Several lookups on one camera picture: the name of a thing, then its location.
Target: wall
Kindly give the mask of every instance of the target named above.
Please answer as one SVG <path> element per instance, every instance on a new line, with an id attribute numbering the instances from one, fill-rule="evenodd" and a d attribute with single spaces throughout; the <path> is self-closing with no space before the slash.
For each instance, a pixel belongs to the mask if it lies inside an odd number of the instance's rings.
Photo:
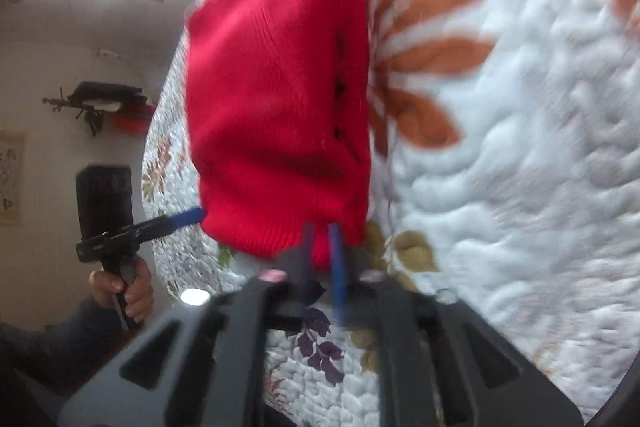
<path id="1" fill-rule="evenodd" d="M 96 49 L 0 42 L 0 129 L 27 131 L 22 224 L 0 227 L 0 316 L 23 328 L 64 319 L 88 292 L 95 266 L 78 262 L 75 175 L 89 163 L 132 168 L 134 216 L 142 219 L 140 166 L 145 139 L 107 128 L 92 138 L 75 110 L 53 113 L 42 98 L 82 80 L 141 86 L 134 70 Z"/>

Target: person's arm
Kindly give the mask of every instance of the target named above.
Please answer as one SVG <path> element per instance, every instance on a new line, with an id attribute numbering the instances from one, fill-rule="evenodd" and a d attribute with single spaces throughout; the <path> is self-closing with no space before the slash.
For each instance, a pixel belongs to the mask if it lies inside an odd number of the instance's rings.
<path id="1" fill-rule="evenodd" d="M 136 281 L 127 289 L 127 315 L 146 318 L 153 308 L 153 288 L 146 264 L 136 264 Z M 22 331 L 0 325 L 0 347 L 15 368 L 56 389 L 73 387 L 96 371 L 122 337 L 111 293 L 122 289 L 122 280 L 104 272 L 90 277 L 93 298 L 84 301 L 76 315 L 47 331 Z"/>

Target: triangular cutout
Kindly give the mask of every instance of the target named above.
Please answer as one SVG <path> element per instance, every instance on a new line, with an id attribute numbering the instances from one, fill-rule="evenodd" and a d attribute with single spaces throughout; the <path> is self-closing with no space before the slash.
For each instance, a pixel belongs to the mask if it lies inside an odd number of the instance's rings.
<path id="1" fill-rule="evenodd" d="M 178 322 L 170 323 L 120 368 L 120 376 L 144 389 L 155 388 L 179 329 Z"/>
<path id="2" fill-rule="evenodd" d="M 484 384 L 493 389 L 518 376 L 518 368 L 497 346 L 471 325 L 465 325 L 469 346 L 476 359 Z"/>

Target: red garment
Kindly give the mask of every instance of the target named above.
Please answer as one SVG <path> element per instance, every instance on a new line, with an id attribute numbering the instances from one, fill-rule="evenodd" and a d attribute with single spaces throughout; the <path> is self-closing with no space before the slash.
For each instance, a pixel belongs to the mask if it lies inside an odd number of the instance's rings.
<path id="1" fill-rule="evenodd" d="M 188 22 L 186 112 L 202 227 L 272 257 L 316 225 L 360 245 L 369 203 L 365 0 L 207 0 Z"/>

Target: quilted bedspread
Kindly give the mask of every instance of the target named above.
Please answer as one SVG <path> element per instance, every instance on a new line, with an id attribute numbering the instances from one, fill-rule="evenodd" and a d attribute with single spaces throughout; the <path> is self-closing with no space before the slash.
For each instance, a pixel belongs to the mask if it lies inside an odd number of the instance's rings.
<path id="1" fill-rule="evenodd" d="M 413 291 L 453 288 L 589 419 L 640 343 L 638 0 L 370 0 L 367 246 Z M 198 204 L 188 36 L 146 144 L 148 217 Z M 266 264 L 183 229 L 154 245 L 177 297 Z M 379 425 L 376 340 L 334 323 L 268 340 L 265 397 L 313 426 Z"/>

